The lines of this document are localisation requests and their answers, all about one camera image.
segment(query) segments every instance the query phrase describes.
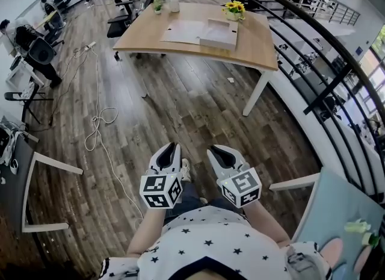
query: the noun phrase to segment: flower pot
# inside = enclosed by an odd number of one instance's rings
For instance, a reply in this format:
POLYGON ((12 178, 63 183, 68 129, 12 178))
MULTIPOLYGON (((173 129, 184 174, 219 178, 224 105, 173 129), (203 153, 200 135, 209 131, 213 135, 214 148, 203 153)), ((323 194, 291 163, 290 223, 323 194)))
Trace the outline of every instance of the flower pot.
POLYGON ((232 13, 232 12, 229 12, 229 11, 226 12, 226 19, 227 20, 238 21, 240 17, 241 17, 240 13, 232 13))

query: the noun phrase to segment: jeans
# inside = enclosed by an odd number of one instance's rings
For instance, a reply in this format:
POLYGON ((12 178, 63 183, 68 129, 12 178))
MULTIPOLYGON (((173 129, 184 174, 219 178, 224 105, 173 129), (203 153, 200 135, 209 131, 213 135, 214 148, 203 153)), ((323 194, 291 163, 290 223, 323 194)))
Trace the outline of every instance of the jeans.
POLYGON ((183 213, 187 213, 188 211, 196 210, 197 208, 208 205, 238 213, 236 207, 224 198, 216 198, 211 200, 208 204, 203 204, 199 199, 199 195, 195 189, 194 184, 190 182, 182 181, 182 187, 182 203, 177 203, 172 210, 166 211, 166 215, 164 217, 164 225, 168 224, 183 213))

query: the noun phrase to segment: white box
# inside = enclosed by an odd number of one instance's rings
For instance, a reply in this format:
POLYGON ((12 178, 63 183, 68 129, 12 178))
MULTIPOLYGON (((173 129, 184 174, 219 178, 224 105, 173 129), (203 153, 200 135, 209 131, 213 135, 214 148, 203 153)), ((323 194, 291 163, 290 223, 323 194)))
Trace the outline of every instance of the white box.
POLYGON ((199 44, 234 51, 237 37, 237 22, 208 19, 200 36, 199 44))
POLYGON ((171 209, 182 193, 182 173, 143 175, 139 194, 148 208, 171 209))
POLYGON ((262 183, 253 167, 220 183, 223 196, 238 208, 260 199, 262 183))

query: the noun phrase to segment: black railing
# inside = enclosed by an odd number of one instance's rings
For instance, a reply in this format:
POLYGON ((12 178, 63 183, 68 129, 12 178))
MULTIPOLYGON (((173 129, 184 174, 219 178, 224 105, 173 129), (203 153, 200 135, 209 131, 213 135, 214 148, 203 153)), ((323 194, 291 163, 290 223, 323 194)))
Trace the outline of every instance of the black railing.
POLYGON ((336 69, 335 65, 326 58, 323 52, 312 41, 310 41, 306 36, 304 36, 294 26, 292 26, 287 20, 285 20, 283 16, 278 15, 275 9, 268 8, 267 7, 268 4, 264 3, 263 0, 242 0, 242 1, 255 7, 254 9, 248 9, 249 11, 254 11, 254 12, 262 11, 264 14, 269 15, 274 19, 277 19, 283 24, 285 24, 294 33, 296 33, 304 42, 306 42, 313 49, 314 53, 317 54, 318 57, 323 61, 323 63, 329 69, 331 69, 331 73, 335 77, 333 81, 329 84, 325 79, 325 76, 321 73, 321 71, 317 67, 315 67, 313 62, 305 54, 303 54, 282 33, 280 33, 280 31, 277 30, 277 28, 270 26, 271 31, 276 36, 278 36, 283 41, 283 43, 286 44, 287 47, 294 50, 300 56, 303 63, 310 68, 310 70, 314 73, 318 81, 320 81, 323 86, 323 91, 321 92, 319 91, 319 87, 317 87, 318 89, 316 89, 314 86, 314 83, 311 83, 309 81, 308 76, 303 73, 300 67, 298 67, 298 65, 295 64, 287 56, 287 54, 285 54, 283 48, 276 46, 276 51, 279 57, 287 61, 287 63, 289 63, 289 65, 293 68, 293 70, 297 74, 299 74, 300 78, 304 81, 305 85, 307 86, 307 89, 309 89, 312 92, 313 97, 309 97, 309 95, 306 95, 303 87, 300 87, 298 83, 295 82, 291 74, 288 73, 288 71, 282 65, 279 66, 280 71, 288 78, 288 80, 290 80, 290 82, 294 85, 294 87, 297 89, 299 94, 307 102, 308 107, 305 109, 304 113, 308 114, 309 112, 312 112, 317 118, 318 122, 323 127, 326 135, 328 136, 331 144, 333 145, 337 153, 337 156, 339 157, 340 163, 345 172, 346 179, 350 183, 354 184, 357 188, 359 188, 362 192, 366 193, 367 195, 370 195, 370 197, 373 198, 374 201, 378 203, 384 203, 383 193, 385 191, 385 188, 383 187, 383 184, 385 183, 385 165, 383 161, 384 160, 383 151, 378 143, 377 134, 375 133, 375 130, 373 129, 371 123, 369 122, 368 116, 366 115, 360 102, 357 100, 355 93, 352 92, 347 82, 345 82, 344 80, 347 77, 347 75, 354 73, 355 76, 360 81, 361 85, 367 89, 369 96, 371 97, 371 99, 373 100, 376 106, 376 109, 378 111, 378 114, 380 115, 383 125, 385 125, 385 108, 384 108, 384 105, 382 104, 382 101, 379 95, 375 91, 373 85, 369 81, 369 78, 363 72, 358 62, 356 62, 356 60, 347 51, 347 49, 338 41, 338 39, 335 38, 335 36, 332 35, 326 28, 324 28, 324 26, 322 26, 316 20, 316 18, 314 18, 314 16, 309 14, 307 11, 300 9, 299 7, 297 7, 296 4, 292 3, 291 1, 273 0, 274 4, 280 4, 282 6, 282 9, 290 11, 291 13, 295 14, 298 18, 304 20, 325 41, 327 41, 332 48, 334 48, 337 51, 337 53, 340 55, 340 58, 343 60, 342 70, 336 69), (341 97, 338 96, 337 93, 335 92, 335 88, 337 86, 345 90, 345 92, 349 95, 348 97, 354 101, 355 106, 358 108, 358 111, 362 115, 363 122, 367 127, 367 129, 369 130, 375 145, 375 149, 373 149, 373 151, 378 153, 379 155, 379 163, 376 163, 375 165, 377 165, 376 168, 378 167, 381 168, 380 172, 378 171, 378 169, 377 170, 374 169, 374 164, 372 163, 371 158, 368 155, 367 144, 364 142, 363 138, 360 135, 359 129, 356 127, 348 110, 345 108, 344 100, 342 100, 341 97), (358 146, 359 146, 358 148, 363 155, 363 157, 361 156, 361 158, 365 159, 367 170, 365 170, 366 168, 360 165, 359 161, 362 161, 362 159, 357 158, 360 155, 357 152, 357 148, 355 148, 356 147, 355 143, 352 142, 351 137, 349 138, 347 137, 346 132, 344 132, 344 130, 341 128, 340 122, 337 120, 337 115, 333 111, 333 107, 330 107, 330 103, 328 102, 329 99, 332 99, 333 103, 337 107, 339 107, 344 113, 344 115, 346 116, 347 121, 349 122, 351 129, 355 135, 355 138, 358 142, 358 146), (340 135, 340 139, 343 141, 345 145, 344 148, 346 148, 346 150, 348 151, 348 155, 350 156, 351 162, 353 162, 354 168, 352 168, 347 164, 347 157, 342 155, 339 145, 336 143, 336 137, 331 133, 330 127, 328 127, 329 125, 329 122, 327 122, 328 120, 331 120, 332 124, 337 129, 337 132, 340 135), (368 185, 372 186, 371 187, 372 191, 368 190, 367 188, 368 185))

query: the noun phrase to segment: shoe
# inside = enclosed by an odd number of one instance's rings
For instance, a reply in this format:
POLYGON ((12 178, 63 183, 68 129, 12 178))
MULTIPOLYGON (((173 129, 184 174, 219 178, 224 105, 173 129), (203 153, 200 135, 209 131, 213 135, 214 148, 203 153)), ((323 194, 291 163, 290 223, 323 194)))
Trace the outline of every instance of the shoe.
POLYGON ((55 81, 52 81, 51 84, 49 85, 50 88, 54 89, 56 86, 60 85, 61 83, 61 78, 58 77, 55 81))
POLYGON ((186 158, 182 159, 182 167, 180 168, 182 172, 182 181, 191 182, 190 176, 190 163, 186 158))

